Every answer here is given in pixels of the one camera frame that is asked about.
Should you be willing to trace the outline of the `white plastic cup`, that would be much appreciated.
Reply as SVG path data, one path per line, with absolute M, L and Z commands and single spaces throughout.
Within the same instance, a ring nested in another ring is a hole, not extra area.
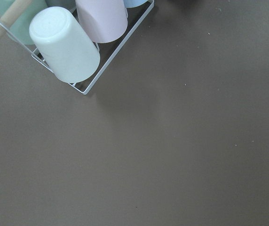
M 96 72 L 99 51 L 69 10 L 40 11 L 30 23 L 29 34 L 57 79 L 77 83 Z

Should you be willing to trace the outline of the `pink plastic cup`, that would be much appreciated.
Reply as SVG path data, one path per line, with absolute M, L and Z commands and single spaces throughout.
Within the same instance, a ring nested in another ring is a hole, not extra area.
M 122 0 L 77 0 L 79 23 L 91 41 L 109 43 L 120 38 L 128 27 Z

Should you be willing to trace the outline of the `blue plastic cup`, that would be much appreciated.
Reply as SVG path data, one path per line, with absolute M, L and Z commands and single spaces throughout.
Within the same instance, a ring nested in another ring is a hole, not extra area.
M 148 0 L 124 0 L 125 8 L 135 8 L 143 5 Z

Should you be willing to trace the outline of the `green plastic cup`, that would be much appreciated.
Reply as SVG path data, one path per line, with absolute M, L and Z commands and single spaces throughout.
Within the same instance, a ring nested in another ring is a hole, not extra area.
M 0 0 L 0 16 L 13 4 L 14 0 Z M 47 8 L 44 0 L 33 0 L 27 9 L 19 16 L 10 27 L 10 31 L 24 44 L 33 45 L 29 35 L 29 26 L 36 14 Z

